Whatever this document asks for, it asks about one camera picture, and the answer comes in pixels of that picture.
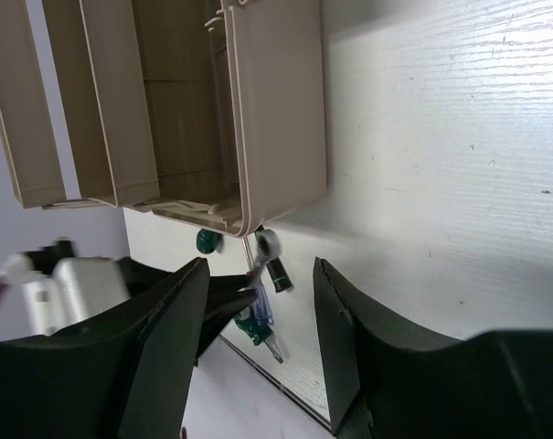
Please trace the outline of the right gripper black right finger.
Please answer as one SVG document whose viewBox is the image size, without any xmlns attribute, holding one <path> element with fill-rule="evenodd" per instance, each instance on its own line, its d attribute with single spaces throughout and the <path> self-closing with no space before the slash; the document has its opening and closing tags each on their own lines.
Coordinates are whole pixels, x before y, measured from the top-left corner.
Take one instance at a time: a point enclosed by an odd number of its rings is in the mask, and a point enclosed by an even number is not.
<svg viewBox="0 0 553 439">
<path fill-rule="evenodd" d="M 553 330 L 460 340 L 392 311 L 324 259 L 314 308 L 336 438 L 553 438 Z"/>
</svg>

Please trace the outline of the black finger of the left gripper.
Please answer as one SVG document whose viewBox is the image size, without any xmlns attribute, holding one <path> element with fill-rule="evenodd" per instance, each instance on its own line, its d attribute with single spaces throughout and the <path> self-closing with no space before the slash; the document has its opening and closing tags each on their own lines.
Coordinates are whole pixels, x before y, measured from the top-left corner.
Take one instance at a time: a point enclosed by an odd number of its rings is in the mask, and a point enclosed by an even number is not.
<svg viewBox="0 0 553 439">
<path fill-rule="evenodd" d="M 256 299 L 250 274 L 223 276 L 206 275 L 195 281 L 197 295 L 203 296 L 205 306 L 200 317 L 200 332 L 194 366 L 219 336 L 229 321 L 248 308 Z"/>
</svg>

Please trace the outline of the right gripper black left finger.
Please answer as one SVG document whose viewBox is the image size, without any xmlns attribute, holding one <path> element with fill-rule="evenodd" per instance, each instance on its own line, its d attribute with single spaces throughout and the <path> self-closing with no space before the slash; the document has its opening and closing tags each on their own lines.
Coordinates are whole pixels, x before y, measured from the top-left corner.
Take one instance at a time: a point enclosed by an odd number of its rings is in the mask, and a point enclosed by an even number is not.
<svg viewBox="0 0 553 439">
<path fill-rule="evenodd" d="M 0 438 L 176 438 L 208 285 L 198 258 L 52 336 L 0 342 Z"/>
</svg>

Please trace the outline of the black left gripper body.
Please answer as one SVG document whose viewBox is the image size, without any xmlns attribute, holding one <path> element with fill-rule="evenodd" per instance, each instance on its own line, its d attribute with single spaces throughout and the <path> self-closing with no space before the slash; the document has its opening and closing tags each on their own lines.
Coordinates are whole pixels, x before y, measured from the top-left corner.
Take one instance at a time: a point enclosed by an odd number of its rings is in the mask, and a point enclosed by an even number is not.
<svg viewBox="0 0 553 439">
<path fill-rule="evenodd" d="M 0 267 L 0 302 L 19 287 L 35 335 L 103 313 L 130 299 L 119 262 L 79 257 L 70 240 L 10 256 Z"/>
</svg>

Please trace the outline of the beige plastic toolbox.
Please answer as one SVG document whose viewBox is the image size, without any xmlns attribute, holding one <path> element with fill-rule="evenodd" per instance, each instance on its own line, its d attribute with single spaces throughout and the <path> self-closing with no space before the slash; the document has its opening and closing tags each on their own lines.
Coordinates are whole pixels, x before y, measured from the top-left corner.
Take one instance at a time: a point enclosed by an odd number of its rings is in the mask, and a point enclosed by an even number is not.
<svg viewBox="0 0 553 439">
<path fill-rule="evenodd" d="M 0 1 L 0 138 L 26 209 L 109 205 L 232 237 L 326 191 L 317 1 L 45 1 L 67 196 L 23 1 Z"/>
</svg>

